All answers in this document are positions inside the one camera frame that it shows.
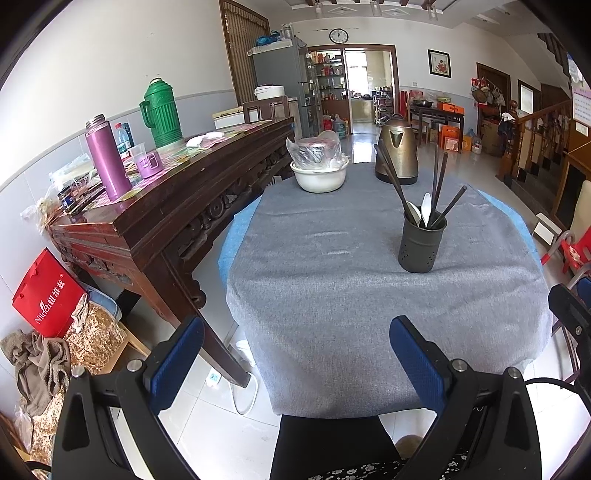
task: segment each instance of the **purple thermos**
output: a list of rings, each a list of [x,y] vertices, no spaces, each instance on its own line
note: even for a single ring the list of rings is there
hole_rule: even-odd
[[[125,174],[115,137],[104,115],[97,115],[86,122],[86,143],[109,200],[114,202],[131,190],[131,182]]]

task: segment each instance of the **cloth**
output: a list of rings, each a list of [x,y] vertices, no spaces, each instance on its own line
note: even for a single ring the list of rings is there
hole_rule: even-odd
[[[333,480],[345,479],[349,466],[395,460],[400,461],[400,455],[379,417],[325,420],[283,415],[269,480],[306,480],[336,470],[342,475],[336,473]]]
[[[76,304],[76,308],[72,312],[72,319],[74,320],[72,325],[76,333],[82,331],[82,327],[84,326],[84,322],[88,315],[88,303],[88,294],[83,293],[80,300],[78,300],[78,304]]]
[[[404,186],[420,204],[433,174]],[[446,175],[442,210],[461,183]],[[548,288],[511,220],[469,187],[447,215],[433,270],[398,264],[402,204],[372,164],[348,167],[337,191],[310,194],[294,178],[265,189],[228,278],[277,414],[367,417],[421,403],[388,340],[407,315],[448,358],[521,371],[551,333]]]
[[[65,340],[18,330],[4,337],[0,348],[15,366],[17,387],[29,415],[42,414],[51,398],[70,384],[70,348]]]

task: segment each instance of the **wall clock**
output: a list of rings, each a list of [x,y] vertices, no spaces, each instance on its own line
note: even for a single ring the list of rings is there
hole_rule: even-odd
[[[330,31],[329,38],[332,43],[345,43],[349,39],[349,34],[342,28],[335,28]]]

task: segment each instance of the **cardboard box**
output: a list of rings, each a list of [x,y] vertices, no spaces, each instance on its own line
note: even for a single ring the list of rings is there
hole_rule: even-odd
[[[457,138],[449,138],[445,139],[445,150],[449,150],[451,152],[457,152],[457,149],[460,145],[460,141]]]
[[[462,151],[469,152],[472,150],[472,137],[468,135],[464,135],[464,140],[462,142]]]
[[[431,130],[429,130],[429,141],[431,143],[437,143],[438,140],[439,140],[439,132],[435,128],[432,128]]]
[[[439,133],[439,146],[441,148],[444,148],[446,138],[459,140],[460,129],[458,127],[450,127],[449,125],[442,125]]]

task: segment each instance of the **blue tablecloth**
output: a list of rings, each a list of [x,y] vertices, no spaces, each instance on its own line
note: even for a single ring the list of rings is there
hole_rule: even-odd
[[[517,228],[519,234],[523,238],[525,244],[527,245],[528,250],[535,258],[539,258],[539,253],[534,245],[534,240],[530,235],[530,231],[527,228],[527,225],[521,218],[521,215],[514,211],[510,206],[506,205],[502,201],[494,198],[491,195],[479,190],[484,198],[486,198],[491,204],[497,207],[501,212],[507,215],[510,218],[513,225]],[[244,239],[244,235],[246,235],[246,230],[248,230],[248,226],[251,223],[252,216],[255,213],[256,207],[258,207],[259,203],[261,202],[261,197],[254,200],[250,205],[244,208],[241,212],[237,213],[234,216],[234,220],[230,224],[230,228],[228,230],[228,235],[222,245],[222,252],[220,253],[220,257],[217,260],[217,266],[220,271],[220,276],[222,278],[222,283],[224,286],[228,284],[228,273],[230,272],[230,267],[232,266],[232,262],[236,257],[236,253],[238,253],[238,249],[240,248],[240,244]]]

